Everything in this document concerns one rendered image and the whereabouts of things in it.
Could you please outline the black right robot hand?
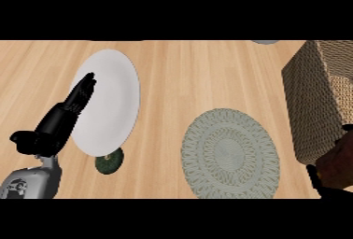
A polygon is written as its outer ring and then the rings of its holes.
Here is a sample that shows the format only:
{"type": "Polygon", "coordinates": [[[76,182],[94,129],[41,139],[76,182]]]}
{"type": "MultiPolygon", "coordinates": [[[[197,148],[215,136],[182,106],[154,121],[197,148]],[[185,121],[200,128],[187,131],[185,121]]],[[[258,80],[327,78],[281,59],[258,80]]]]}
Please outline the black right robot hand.
{"type": "Polygon", "coordinates": [[[353,200],[353,192],[345,190],[353,186],[353,124],[343,124],[342,129],[335,146],[305,166],[312,189],[324,200],[353,200]]]}

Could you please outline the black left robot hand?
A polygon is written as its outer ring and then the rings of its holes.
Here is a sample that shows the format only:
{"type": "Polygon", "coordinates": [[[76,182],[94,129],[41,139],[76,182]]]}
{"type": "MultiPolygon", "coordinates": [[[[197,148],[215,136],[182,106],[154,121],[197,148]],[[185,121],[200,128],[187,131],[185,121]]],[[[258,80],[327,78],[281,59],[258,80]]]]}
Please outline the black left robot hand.
{"type": "Polygon", "coordinates": [[[95,80],[88,73],[78,83],[63,102],[57,103],[32,131],[16,131],[10,141],[19,153],[44,157],[54,156],[64,146],[78,116],[92,96],[95,80]]]}

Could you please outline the dark green round vegetable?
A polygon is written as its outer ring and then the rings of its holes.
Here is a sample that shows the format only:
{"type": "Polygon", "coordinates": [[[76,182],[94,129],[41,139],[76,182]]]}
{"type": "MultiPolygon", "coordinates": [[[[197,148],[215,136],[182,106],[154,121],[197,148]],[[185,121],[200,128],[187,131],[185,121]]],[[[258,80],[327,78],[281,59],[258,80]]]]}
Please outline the dark green round vegetable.
{"type": "Polygon", "coordinates": [[[100,156],[94,159],[94,168],[103,175],[112,174],[119,168],[123,160],[122,149],[117,148],[109,155],[100,156]]]}

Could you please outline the white oval plate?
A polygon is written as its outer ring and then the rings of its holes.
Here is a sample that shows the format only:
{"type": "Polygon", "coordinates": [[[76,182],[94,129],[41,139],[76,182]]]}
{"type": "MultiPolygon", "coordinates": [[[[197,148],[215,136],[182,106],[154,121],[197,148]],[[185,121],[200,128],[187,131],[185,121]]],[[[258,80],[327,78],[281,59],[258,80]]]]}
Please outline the white oval plate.
{"type": "Polygon", "coordinates": [[[92,96],[78,116],[72,141],[92,156],[109,155],[125,142],[137,119],[140,85],[134,64],[115,49],[95,52],[81,64],[72,79],[92,73],[92,96]]]}

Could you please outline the brown wicker basket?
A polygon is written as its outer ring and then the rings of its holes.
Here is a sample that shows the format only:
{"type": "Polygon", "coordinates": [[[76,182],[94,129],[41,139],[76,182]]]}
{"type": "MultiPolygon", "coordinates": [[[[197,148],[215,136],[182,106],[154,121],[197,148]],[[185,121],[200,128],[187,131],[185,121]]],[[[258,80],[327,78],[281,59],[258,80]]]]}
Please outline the brown wicker basket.
{"type": "Polygon", "coordinates": [[[280,76],[295,157],[314,164],[353,125],[353,40],[307,40],[280,76]]]}

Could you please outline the grey woven round placemat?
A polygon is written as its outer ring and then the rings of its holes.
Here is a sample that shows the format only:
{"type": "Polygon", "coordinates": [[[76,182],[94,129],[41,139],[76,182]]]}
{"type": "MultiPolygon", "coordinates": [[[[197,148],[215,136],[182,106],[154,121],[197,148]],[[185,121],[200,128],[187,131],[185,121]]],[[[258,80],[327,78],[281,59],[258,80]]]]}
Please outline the grey woven round placemat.
{"type": "Polygon", "coordinates": [[[215,108],[187,127],[181,168],[199,199],[270,199],[278,187],[280,160],[268,133],[242,112],[215,108]]]}

